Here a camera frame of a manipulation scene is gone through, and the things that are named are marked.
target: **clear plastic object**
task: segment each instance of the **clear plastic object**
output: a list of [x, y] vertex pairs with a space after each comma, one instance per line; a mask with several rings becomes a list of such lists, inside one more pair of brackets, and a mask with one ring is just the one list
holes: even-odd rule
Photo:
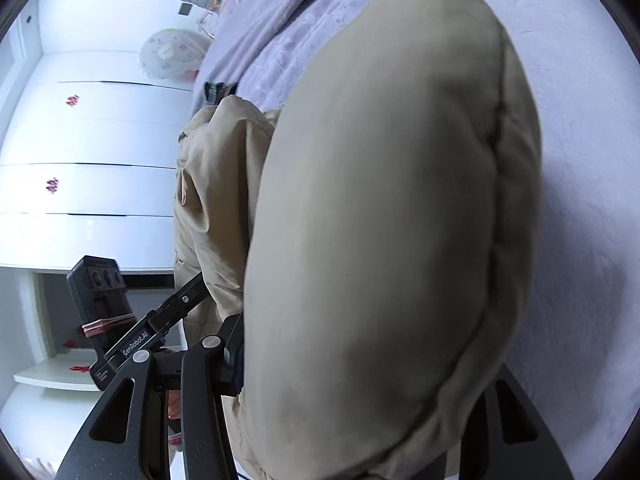
[[138, 54], [138, 63], [151, 79], [197, 72], [209, 45], [210, 40], [196, 32], [166, 28], [145, 41]]

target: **red flower decal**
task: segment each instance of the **red flower decal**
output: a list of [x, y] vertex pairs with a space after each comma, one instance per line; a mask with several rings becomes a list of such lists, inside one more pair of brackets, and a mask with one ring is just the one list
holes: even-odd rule
[[47, 187], [45, 189], [51, 194], [54, 194], [58, 190], [59, 183], [60, 181], [54, 177], [51, 180], [47, 180]]

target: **metal bolt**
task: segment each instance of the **metal bolt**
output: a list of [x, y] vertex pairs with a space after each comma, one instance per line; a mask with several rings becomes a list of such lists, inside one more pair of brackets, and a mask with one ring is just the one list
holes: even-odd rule
[[133, 361], [136, 363], [143, 363], [147, 359], [149, 359], [149, 352], [147, 350], [138, 350], [135, 354], [133, 354]]
[[217, 335], [210, 335], [202, 340], [202, 346], [204, 348], [215, 348], [222, 340]]

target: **bed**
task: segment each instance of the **bed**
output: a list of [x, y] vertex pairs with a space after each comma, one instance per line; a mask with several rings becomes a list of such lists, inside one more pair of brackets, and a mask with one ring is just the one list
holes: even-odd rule
[[[193, 110], [206, 82], [281, 107], [369, 1], [225, 0]], [[506, 362], [575, 478], [591, 480], [640, 406], [640, 66], [599, 0], [486, 1], [522, 58], [544, 135], [538, 262]]]

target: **beige fabric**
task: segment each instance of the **beige fabric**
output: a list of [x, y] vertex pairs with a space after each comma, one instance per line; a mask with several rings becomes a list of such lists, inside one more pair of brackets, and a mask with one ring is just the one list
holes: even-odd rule
[[192, 344], [242, 310], [255, 203], [273, 126], [236, 96], [204, 107], [182, 131], [174, 203], [175, 285], [200, 270], [211, 298], [184, 320]]
[[278, 120], [238, 417], [276, 480], [409, 479], [462, 435], [527, 298], [536, 108], [483, 0], [373, 0]]

